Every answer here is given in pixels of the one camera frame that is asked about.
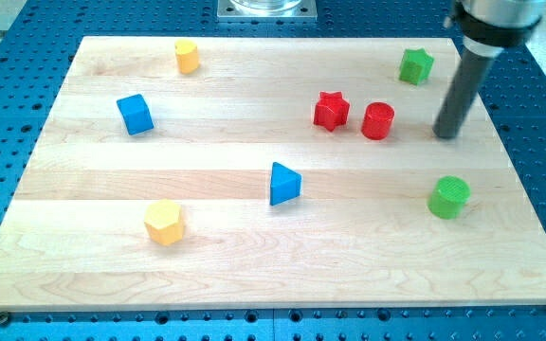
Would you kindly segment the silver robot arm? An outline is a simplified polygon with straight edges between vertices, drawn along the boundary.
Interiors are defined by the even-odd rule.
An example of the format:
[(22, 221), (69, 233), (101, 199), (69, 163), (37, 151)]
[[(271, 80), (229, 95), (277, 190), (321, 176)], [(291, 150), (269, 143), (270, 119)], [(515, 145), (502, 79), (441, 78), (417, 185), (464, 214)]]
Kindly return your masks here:
[(526, 44), (542, 21), (546, 0), (453, 0), (444, 27), (458, 25), (463, 44), (488, 59)]

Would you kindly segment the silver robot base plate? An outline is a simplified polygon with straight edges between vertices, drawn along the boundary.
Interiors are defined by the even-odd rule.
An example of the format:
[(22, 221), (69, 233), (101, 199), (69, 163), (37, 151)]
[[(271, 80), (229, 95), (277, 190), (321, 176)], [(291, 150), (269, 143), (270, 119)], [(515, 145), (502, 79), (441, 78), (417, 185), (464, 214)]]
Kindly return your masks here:
[(216, 15), (228, 21), (316, 20), (318, 11), (316, 0), (218, 0)]

